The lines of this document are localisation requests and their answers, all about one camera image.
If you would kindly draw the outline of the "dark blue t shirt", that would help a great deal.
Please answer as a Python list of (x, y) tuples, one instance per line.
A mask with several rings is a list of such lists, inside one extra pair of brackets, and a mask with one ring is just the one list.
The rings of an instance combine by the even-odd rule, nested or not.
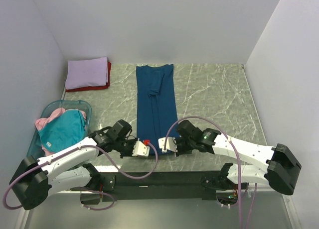
[(136, 67), (137, 137), (149, 140), (159, 155), (158, 139), (177, 121), (173, 83), (174, 65)]

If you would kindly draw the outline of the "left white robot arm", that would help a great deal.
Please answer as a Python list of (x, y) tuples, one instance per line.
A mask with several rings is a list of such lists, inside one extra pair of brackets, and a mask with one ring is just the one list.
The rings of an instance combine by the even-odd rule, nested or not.
[(121, 158), (135, 156), (139, 140), (131, 138), (131, 132), (131, 125), (121, 119), (58, 153), (38, 159), (26, 157), (15, 171), (9, 190), (25, 210), (34, 209), (49, 196), (68, 189), (83, 187), (95, 191), (103, 181), (99, 171), (87, 161), (113, 150)]

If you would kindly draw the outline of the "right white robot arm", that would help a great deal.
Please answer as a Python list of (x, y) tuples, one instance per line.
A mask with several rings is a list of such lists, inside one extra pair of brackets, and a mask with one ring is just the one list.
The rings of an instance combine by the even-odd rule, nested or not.
[(198, 150), (241, 161), (222, 167), (221, 187), (229, 189), (238, 182), (257, 183), (267, 184), (284, 195), (294, 193), (302, 166), (286, 145), (264, 146), (224, 136), (211, 128), (202, 131), (188, 120), (180, 122), (176, 132), (180, 135), (175, 140), (178, 154)]

